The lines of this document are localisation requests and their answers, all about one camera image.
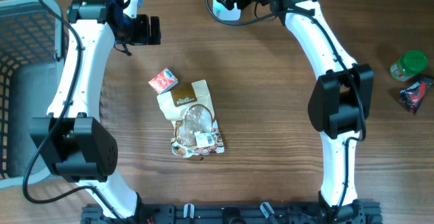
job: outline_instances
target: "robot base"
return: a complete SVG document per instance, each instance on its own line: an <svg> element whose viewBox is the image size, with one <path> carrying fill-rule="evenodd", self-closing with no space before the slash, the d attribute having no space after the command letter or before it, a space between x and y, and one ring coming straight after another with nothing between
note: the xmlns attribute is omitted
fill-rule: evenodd
<svg viewBox="0 0 434 224"><path fill-rule="evenodd" d="M343 224L382 224L380 203L359 202L359 215ZM318 202L271 205L274 214L268 218L261 205L175 206L173 204L140 204L139 217L123 220L137 224L318 224ZM99 207L85 207L81 224L118 224L102 214Z"/></svg>

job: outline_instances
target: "plastic bin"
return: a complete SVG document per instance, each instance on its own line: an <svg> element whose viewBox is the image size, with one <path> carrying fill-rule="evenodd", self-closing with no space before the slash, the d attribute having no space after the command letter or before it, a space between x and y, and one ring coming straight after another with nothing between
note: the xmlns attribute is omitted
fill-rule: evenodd
<svg viewBox="0 0 434 224"><path fill-rule="evenodd" d="M44 0L60 16L54 0ZM36 151L28 129L45 117L60 83L63 26L38 0L0 1L0 189L22 184ZM50 175L41 157L29 184Z"/></svg>

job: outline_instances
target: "green jar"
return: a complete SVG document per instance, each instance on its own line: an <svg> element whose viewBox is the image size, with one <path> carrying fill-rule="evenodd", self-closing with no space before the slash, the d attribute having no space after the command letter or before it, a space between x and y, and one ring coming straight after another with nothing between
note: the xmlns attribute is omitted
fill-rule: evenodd
<svg viewBox="0 0 434 224"><path fill-rule="evenodd" d="M419 74L428 66L427 57L417 50L404 54L395 64L391 66L391 74L398 81L407 81Z"/></svg>

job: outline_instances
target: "green lid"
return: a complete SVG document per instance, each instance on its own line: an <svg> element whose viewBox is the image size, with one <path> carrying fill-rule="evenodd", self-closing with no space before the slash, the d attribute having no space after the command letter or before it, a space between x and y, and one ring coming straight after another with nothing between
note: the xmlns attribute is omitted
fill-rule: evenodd
<svg viewBox="0 0 434 224"><path fill-rule="evenodd" d="M407 72L417 74L426 69L428 59L421 51L412 50L401 57L400 63Z"/></svg>

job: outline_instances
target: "table surface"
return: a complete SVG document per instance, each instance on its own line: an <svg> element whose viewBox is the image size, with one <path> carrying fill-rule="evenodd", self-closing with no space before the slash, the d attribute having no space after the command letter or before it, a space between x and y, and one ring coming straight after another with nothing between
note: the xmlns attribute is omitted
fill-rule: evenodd
<svg viewBox="0 0 434 224"><path fill-rule="evenodd" d="M71 0L56 0L62 9ZM389 67L404 52L434 57L434 0L320 0L347 52L375 72L368 137L357 146L356 188L381 203L384 223L434 219L434 96L416 115L399 102L410 83ZM259 13L268 12L259 7ZM315 77L300 44L278 20L224 26L203 0L144 0L141 14L159 16L159 46L113 51L102 88L102 124L117 139L118 167L145 203L315 201L323 178L319 134L307 103ZM253 7L243 19L253 17ZM431 62L427 73L433 73ZM181 83L206 79L226 152L204 160L172 155L173 128L148 80L169 67ZM63 180L30 187L35 198L74 188ZM77 223L86 192L33 205L21 187L0 191L2 223Z"/></svg>

